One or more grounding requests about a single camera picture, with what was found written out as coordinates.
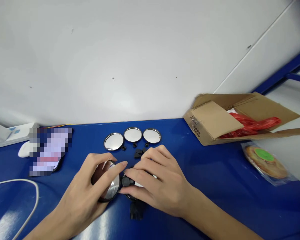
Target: pixelated phone screen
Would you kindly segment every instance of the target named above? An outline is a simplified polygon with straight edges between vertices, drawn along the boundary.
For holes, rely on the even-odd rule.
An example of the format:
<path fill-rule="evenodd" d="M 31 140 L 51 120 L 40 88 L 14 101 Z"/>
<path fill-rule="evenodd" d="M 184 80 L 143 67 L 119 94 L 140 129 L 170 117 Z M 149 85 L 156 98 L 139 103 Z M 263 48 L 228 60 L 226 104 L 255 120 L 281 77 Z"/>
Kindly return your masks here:
<path fill-rule="evenodd" d="M 71 146 L 72 128 L 37 128 L 30 131 L 30 176 L 45 176 L 57 168 Z"/>

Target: round mirror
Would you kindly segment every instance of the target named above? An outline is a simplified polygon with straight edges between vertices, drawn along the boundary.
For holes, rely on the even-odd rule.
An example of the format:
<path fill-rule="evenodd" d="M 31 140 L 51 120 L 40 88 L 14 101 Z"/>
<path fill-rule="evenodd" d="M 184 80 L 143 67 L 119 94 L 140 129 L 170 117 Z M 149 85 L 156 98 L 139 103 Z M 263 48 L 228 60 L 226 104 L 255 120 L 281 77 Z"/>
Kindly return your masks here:
<path fill-rule="evenodd" d="M 114 166 L 115 164 L 111 160 L 99 164 L 96 168 L 96 171 L 92 175 L 91 184 L 94 185 L 106 171 L 108 171 L 111 167 Z M 107 189 L 103 192 L 98 202 L 111 201 L 117 195 L 119 191 L 119 187 L 120 187 L 120 176 L 117 175 L 116 178 L 110 184 L 110 186 L 107 187 Z"/>
<path fill-rule="evenodd" d="M 111 133 L 104 140 L 104 147 L 108 151 L 114 151 L 121 148 L 123 144 L 123 136 L 120 133 Z"/>
<path fill-rule="evenodd" d="M 154 128 L 144 130 L 143 137 L 149 143 L 158 143 L 161 140 L 161 134 Z"/>
<path fill-rule="evenodd" d="M 124 138 L 129 142 L 137 142 L 142 138 L 142 132 L 139 128 L 131 127 L 124 131 Z"/>

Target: charging cable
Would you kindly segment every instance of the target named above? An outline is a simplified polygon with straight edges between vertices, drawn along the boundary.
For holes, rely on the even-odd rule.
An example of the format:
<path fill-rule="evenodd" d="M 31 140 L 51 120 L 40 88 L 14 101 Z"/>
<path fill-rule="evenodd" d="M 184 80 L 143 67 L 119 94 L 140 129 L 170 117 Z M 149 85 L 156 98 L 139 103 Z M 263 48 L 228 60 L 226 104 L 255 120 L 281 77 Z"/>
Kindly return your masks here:
<path fill-rule="evenodd" d="M 3 182 L 0 182 L 0 184 L 2 183 L 7 183 L 7 182 L 16 182 L 16 181 L 24 181 L 24 182 L 29 182 L 29 183 L 32 183 L 35 187 L 36 187 L 36 203 L 34 204 L 34 207 L 29 215 L 29 217 L 26 219 L 26 221 L 24 222 L 24 224 L 21 226 L 21 228 L 19 229 L 19 231 L 17 232 L 17 234 L 13 237 L 12 240 L 16 240 L 17 237 L 20 235 L 20 233 L 22 232 L 22 230 L 24 229 L 24 227 L 27 225 L 27 223 L 29 222 L 30 218 L 32 217 L 34 211 L 36 210 L 37 208 L 37 205 L 38 205 L 38 201 L 39 201 L 39 187 L 38 185 L 34 182 L 34 181 L 31 181 L 31 180 L 28 180 L 28 179 L 22 179 L 22 178 L 19 178 L 19 179 L 12 179 L 12 180 L 7 180 L 7 181 L 3 181 Z"/>

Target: open cardboard box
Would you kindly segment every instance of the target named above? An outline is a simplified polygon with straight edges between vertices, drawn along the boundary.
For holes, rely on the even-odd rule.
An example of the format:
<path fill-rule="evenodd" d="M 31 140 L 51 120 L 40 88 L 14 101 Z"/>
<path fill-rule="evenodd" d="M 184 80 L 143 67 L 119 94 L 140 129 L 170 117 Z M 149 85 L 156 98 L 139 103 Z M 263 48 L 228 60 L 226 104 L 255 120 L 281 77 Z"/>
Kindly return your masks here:
<path fill-rule="evenodd" d="M 278 117 L 281 119 L 281 123 L 273 128 L 261 130 L 257 135 L 221 139 L 220 136 L 243 127 L 227 112 L 231 108 L 256 121 Z M 249 139 L 258 140 L 300 135 L 300 128 L 271 132 L 271 130 L 299 117 L 299 114 L 257 92 L 250 94 L 200 94 L 196 97 L 191 109 L 183 116 L 192 132 L 204 146 Z"/>

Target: blue table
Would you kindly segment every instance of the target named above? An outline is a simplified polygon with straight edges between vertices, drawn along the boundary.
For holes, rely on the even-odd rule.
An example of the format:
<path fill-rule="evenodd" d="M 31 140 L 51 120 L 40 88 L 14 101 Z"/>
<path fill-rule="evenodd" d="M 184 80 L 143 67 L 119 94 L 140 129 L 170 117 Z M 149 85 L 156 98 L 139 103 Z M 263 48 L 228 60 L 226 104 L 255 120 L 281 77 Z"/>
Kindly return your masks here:
<path fill-rule="evenodd" d="M 57 205 L 88 153 L 104 153 L 105 137 L 128 127 L 156 128 L 188 181 L 214 203 L 265 239 L 300 239 L 300 182 L 274 187 L 245 159 L 240 143 L 204 147 L 183 119 L 76 125 L 72 147 L 58 172 L 29 178 L 38 183 L 37 210 L 18 239 L 24 238 Z M 143 148 L 145 140 L 138 142 Z M 0 181 L 27 178 L 29 158 L 19 158 L 22 143 L 0 148 Z M 118 161 L 133 158 L 132 143 L 115 151 Z M 11 239 L 31 212 L 35 188 L 26 182 L 0 185 L 0 239 Z M 182 219 L 148 207 L 142 221 L 130 220 L 130 200 L 118 195 L 105 213 L 77 239 L 207 239 Z"/>

